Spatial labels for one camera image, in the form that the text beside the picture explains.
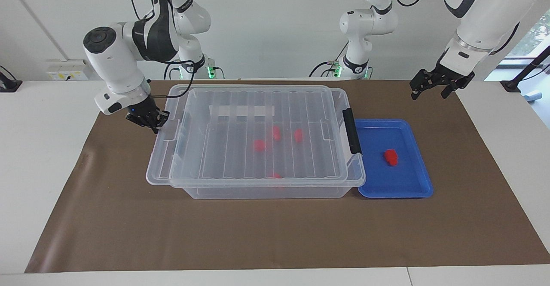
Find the black joint cap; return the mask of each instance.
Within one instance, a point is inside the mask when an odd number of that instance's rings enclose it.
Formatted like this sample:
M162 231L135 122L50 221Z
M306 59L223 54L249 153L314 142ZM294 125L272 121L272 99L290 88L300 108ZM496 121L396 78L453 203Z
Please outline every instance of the black joint cap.
M116 31L111 27L98 27L84 37L84 47L90 53L103 53L116 40Z

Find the white tabletop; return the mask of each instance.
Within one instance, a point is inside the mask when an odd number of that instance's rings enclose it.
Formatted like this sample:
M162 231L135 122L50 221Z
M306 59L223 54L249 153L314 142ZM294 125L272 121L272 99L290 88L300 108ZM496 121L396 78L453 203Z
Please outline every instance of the white tabletop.
M548 285L550 265L22 274L96 119L93 98L103 87L25 82L15 94L0 94L0 285ZM474 82L458 95L550 250L550 129L499 83Z

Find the clear plastic container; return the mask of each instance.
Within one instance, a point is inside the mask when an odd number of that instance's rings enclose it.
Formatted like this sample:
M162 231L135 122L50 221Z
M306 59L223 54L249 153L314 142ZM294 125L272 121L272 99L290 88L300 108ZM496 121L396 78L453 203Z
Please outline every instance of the clear plastic container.
M166 102L147 180L195 199L340 198L366 180L347 108L326 86L193 86Z

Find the blue plastic tray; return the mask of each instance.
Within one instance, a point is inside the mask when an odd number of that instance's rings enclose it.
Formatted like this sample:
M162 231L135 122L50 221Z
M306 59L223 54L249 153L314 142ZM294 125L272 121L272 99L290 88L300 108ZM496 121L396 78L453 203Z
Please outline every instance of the blue plastic tray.
M410 125L404 120L355 120L367 182L359 192L367 198L428 198L432 182ZM384 152L395 149L399 164L390 166Z

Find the brown table surface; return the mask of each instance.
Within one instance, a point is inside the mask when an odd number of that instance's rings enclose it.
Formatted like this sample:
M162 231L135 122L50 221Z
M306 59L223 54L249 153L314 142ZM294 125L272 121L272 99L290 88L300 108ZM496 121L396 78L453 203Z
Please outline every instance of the brown table surface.
M153 94L175 84L153 82ZM283 84L343 88L356 118L407 120L434 195L193 200L146 182L150 130L100 114L26 272L550 263L456 95L412 101L401 81Z

